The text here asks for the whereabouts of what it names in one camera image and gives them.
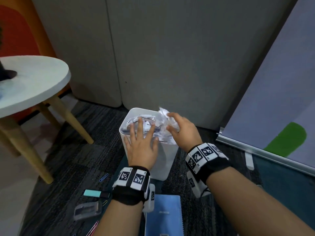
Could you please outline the person's left hand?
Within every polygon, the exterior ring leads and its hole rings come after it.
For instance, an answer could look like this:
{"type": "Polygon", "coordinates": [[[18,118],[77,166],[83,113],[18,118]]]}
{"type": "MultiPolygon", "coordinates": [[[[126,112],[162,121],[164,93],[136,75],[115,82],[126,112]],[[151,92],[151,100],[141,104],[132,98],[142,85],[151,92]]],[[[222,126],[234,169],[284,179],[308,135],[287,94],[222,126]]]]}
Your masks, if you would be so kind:
{"type": "Polygon", "coordinates": [[[133,124],[130,125],[130,137],[124,136],[124,139],[129,139],[132,146],[132,156],[127,156],[129,166],[140,166],[147,170],[151,170],[155,165],[158,149],[152,149],[152,139],[155,126],[152,125],[146,137],[137,139],[133,124]]]}

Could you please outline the person's left forearm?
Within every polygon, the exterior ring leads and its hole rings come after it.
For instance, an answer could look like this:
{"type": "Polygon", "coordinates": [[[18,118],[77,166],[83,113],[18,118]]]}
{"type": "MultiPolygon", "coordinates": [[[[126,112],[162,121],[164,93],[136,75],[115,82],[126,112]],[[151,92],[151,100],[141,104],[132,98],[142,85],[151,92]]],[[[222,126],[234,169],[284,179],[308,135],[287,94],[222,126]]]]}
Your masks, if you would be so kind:
{"type": "Polygon", "coordinates": [[[134,206],[111,200],[93,236],[138,236],[143,202],[134,206]]]}

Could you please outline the blue notebook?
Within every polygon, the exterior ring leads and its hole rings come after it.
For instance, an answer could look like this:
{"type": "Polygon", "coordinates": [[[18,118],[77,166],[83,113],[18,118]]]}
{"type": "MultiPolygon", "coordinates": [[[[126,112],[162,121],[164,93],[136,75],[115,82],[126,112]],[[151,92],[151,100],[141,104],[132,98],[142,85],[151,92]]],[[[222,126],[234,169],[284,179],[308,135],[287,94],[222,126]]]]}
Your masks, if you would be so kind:
{"type": "Polygon", "coordinates": [[[179,195],[155,194],[154,210],[146,217],[145,236],[184,236],[179,195]]]}

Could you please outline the black wristband with markers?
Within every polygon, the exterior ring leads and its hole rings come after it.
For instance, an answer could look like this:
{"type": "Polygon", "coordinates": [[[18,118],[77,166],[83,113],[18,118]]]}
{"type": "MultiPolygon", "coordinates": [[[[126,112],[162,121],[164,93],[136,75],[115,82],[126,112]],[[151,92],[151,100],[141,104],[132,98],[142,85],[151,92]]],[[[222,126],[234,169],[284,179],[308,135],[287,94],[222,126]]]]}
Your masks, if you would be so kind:
{"type": "Polygon", "coordinates": [[[113,184],[112,199],[127,206],[143,203],[143,212],[150,213],[155,205],[155,185],[147,168],[124,167],[113,184]]]}
{"type": "Polygon", "coordinates": [[[218,171],[232,167],[230,159],[211,143],[193,147],[186,156],[187,179],[196,198],[211,194],[206,185],[208,177],[218,171]]]}

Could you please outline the white paper ball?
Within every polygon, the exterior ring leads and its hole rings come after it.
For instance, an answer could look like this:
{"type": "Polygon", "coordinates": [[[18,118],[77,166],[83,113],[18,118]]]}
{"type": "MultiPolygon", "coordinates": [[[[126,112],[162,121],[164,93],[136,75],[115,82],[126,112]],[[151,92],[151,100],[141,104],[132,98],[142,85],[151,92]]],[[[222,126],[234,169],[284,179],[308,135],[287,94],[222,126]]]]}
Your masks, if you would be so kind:
{"type": "Polygon", "coordinates": [[[160,120],[160,129],[161,131],[166,132],[167,131],[167,127],[171,126],[173,127],[177,132],[180,131],[179,125],[176,122],[176,120],[173,117],[168,116],[169,111],[167,111],[166,109],[159,107],[159,114],[161,116],[161,120],[160,120]]]}

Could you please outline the black right wristband with markers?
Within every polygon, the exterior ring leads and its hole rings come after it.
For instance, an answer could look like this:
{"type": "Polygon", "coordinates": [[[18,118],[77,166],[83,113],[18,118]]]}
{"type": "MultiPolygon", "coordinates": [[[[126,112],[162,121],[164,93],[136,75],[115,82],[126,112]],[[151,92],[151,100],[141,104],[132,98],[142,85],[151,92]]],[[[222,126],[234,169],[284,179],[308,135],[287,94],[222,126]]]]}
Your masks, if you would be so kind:
{"type": "Polygon", "coordinates": [[[187,179],[196,198],[211,194],[206,185],[208,177],[218,171],[232,167],[230,159],[211,143],[193,147],[186,156],[187,179]]]}

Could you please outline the dark object on table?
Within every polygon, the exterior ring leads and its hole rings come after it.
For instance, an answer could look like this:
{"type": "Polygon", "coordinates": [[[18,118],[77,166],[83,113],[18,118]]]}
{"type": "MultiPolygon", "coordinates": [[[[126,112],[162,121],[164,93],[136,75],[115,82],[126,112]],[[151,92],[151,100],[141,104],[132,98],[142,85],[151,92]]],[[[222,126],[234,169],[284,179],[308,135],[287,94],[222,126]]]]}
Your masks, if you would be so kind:
{"type": "MultiPolygon", "coordinates": [[[[0,26],[0,48],[2,45],[2,28],[0,26]]],[[[17,72],[14,70],[7,70],[3,67],[2,62],[0,61],[0,82],[7,79],[13,79],[17,76],[17,72]]]]}

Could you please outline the person's right hand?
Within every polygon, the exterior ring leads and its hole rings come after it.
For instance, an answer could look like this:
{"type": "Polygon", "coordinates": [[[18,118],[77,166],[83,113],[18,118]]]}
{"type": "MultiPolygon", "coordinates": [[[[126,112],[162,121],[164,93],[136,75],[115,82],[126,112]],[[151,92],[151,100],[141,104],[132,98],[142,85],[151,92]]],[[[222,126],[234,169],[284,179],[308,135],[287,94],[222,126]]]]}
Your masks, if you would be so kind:
{"type": "Polygon", "coordinates": [[[190,120],[174,112],[167,115],[174,118],[179,126],[179,131],[172,126],[167,126],[167,131],[171,133],[176,144],[186,153],[189,153],[194,147],[203,143],[198,129],[190,120]]]}

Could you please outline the teal highlighter pen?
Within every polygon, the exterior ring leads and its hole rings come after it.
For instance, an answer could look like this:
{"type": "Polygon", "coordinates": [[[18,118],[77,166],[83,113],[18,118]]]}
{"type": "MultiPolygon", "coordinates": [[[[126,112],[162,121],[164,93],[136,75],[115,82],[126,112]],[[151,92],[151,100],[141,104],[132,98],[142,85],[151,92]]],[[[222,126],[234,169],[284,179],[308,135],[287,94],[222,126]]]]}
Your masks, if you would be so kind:
{"type": "Polygon", "coordinates": [[[94,197],[94,198],[109,198],[111,196],[111,193],[107,191],[86,189],[83,193],[83,196],[94,197]]]}

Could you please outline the person's right forearm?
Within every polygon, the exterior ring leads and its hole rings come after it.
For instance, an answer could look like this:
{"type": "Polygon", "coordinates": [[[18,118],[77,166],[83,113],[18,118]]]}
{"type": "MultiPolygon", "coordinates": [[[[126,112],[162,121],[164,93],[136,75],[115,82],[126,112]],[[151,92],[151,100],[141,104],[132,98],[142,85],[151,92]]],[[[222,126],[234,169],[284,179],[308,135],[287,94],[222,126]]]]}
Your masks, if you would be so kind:
{"type": "Polygon", "coordinates": [[[232,167],[211,174],[206,185],[240,236],[315,236],[293,212],[232,167]]]}

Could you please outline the white banner foot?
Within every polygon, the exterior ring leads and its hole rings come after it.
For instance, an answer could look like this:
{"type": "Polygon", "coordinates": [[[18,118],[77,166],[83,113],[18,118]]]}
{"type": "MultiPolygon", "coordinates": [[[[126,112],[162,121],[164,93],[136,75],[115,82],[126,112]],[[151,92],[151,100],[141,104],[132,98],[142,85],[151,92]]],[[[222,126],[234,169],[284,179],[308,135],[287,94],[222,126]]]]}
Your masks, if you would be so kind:
{"type": "Polygon", "coordinates": [[[246,161],[246,167],[253,171],[254,170],[254,162],[253,162],[253,156],[251,153],[245,152],[245,161],[246,161]]]}

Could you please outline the white round side table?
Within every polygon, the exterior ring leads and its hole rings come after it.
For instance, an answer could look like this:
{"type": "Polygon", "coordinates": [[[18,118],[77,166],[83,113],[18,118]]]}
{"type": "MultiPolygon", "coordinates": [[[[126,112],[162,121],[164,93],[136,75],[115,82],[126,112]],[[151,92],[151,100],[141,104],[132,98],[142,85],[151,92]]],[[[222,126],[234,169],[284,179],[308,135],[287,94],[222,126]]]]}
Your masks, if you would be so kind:
{"type": "Polygon", "coordinates": [[[17,72],[13,79],[0,82],[0,142],[14,156],[23,155],[39,176],[47,184],[51,184],[52,175],[11,115],[37,106],[43,115],[59,128],[60,124],[48,108],[44,107],[43,102],[47,101],[89,144],[92,144],[94,140],[58,97],[59,91],[71,79],[69,66],[61,59],[31,55],[1,57],[0,62],[5,69],[17,72]]]}

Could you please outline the black left wristband with markers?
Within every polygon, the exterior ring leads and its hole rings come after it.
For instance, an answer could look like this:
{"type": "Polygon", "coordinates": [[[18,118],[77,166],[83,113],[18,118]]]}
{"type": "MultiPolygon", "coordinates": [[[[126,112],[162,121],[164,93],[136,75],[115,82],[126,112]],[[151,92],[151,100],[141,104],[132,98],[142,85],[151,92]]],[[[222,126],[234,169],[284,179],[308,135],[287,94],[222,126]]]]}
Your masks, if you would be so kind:
{"type": "Polygon", "coordinates": [[[127,206],[143,203],[143,212],[150,213],[155,205],[155,185],[147,168],[124,167],[113,184],[112,199],[127,206]]]}

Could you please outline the pink paper clip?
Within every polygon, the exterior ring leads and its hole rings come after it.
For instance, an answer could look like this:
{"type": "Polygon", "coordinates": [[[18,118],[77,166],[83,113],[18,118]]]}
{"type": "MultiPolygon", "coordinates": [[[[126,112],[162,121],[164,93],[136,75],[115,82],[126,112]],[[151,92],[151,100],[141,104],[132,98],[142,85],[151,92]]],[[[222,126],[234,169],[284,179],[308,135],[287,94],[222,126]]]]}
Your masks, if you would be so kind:
{"type": "Polygon", "coordinates": [[[92,236],[98,224],[99,224],[99,221],[96,221],[95,224],[92,226],[92,228],[89,230],[89,232],[86,234],[86,236],[92,236]]]}

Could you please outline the paper waste with print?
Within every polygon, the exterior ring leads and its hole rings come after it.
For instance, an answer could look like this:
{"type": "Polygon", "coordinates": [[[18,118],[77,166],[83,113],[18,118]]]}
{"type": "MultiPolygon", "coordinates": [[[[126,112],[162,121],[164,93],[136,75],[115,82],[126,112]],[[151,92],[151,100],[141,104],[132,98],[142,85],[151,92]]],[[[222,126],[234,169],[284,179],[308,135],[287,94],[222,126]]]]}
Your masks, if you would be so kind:
{"type": "Polygon", "coordinates": [[[123,135],[130,136],[130,125],[133,124],[135,134],[137,133],[138,127],[138,118],[141,117],[143,119],[143,136],[146,137],[152,125],[155,126],[153,137],[158,137],[161,143],[166,143],[170,145],[175,145],[175,141],[172,135],[166,131],[161,131],[160,129],[160,116],[153,115],[139,115],[133,118],[128,119],[127,123],[120,128],[120,132],[123,135]]]}

